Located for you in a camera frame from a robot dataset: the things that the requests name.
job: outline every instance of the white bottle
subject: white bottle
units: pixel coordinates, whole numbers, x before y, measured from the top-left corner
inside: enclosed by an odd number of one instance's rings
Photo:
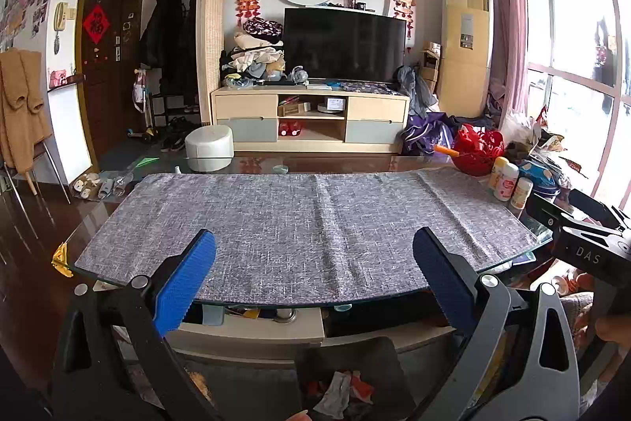
[[[497,182],[499,181],[500,177],[502,176],[502,170],[504,169],[504,166],[508,162],[509,162],[509,160],[506,159],[506,157],[499,156],[499,157],[495,158],[495,162],[493,163],[493,170],[491,170],[491,176],[488,178],[488,188],[492,192],[495,191],[495,187],[497,186]]]
[[[517,178],[519,177],[519,169],[512,163],[506,163],[502,169],[502,175],[495,187],[495,198],[506,202],[512,195]]]
[[[532,191],[532,181],[529,178],[522,177],[517,181],[517,187],[510,199],[510,205],[517,210],[522,210],[526,207],[526,200],[530,196]]]

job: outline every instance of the red basket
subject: red basket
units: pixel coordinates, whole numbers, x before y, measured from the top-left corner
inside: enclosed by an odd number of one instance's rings
[[[452,157],[456,168],[481,177],[491,173],[495,158],[504,154],[504,139],[499,131],[477,132],[465,123],[456,135],[454,150],[460,152],[458,157]]]

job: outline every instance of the purple bag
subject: purple bag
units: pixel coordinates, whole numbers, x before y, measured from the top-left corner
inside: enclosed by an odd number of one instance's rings
[[[446,113],[428,112],[426,118],[408,116],[408,127],[401,134],[404,156],[431,156],[434,145],[452,148],[454,136],[447,125]]]

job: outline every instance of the gray drawer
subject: gray drawer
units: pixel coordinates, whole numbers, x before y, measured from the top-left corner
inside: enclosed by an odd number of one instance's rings
[[[403,131],[402,123],[347,120],[345,142],[392,144],[396,142],[396,137],[401,131]]]
[[[217,120],[217,125],[227,125],[232,129],[232,141],[263,142],[278,138],[277,118],[227,118]]]

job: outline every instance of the brown towel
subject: brown towel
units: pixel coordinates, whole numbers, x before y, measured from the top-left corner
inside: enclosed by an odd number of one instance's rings
[[[31,113],[39,113],[43,108],[42,91],[40,89],[40,70],[42,69],[42,55],[35,51],[20,51],[28,96],[26,105]]]
[[[26,97],[28,96],[28,86],[20,51],[10,49],[0,53],[0,64],[2,70],[6,70],[3,88],[6,100],[14,110],[19,110],[26,104]]]
[[[40,87],[42,55],[39,52],[20,51],[20,58],[24,66],[26,85],[28,86],[26,105],[28,106],[30,115],[31,137],[33,139],[33,145],[37,145],[40,141],[44,141],[52,135],[48,118],[42,110],[43,98],[42,89]]]
[[[33,168],[34,145],[52,135],[41,109],[40,71],[39,52],[0,53],[0,150],[18,173]]]

